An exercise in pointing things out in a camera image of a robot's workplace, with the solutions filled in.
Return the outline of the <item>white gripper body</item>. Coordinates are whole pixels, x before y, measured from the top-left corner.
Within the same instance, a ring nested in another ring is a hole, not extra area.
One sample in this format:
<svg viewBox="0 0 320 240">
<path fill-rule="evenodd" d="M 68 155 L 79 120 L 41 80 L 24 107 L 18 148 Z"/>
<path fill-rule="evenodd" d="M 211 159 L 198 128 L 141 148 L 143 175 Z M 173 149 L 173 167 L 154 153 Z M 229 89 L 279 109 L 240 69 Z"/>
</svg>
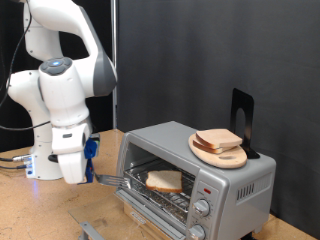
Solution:
<svg viewBox="0 0 320 240">
<path fill-rule="evenodd" d="M 58 158 L 62 175 L 68 184 L 84 180 L 87 160 L 84 148 L 91 134 L 89 125 L 52 129 L 52 151 Z"/>
</svg>

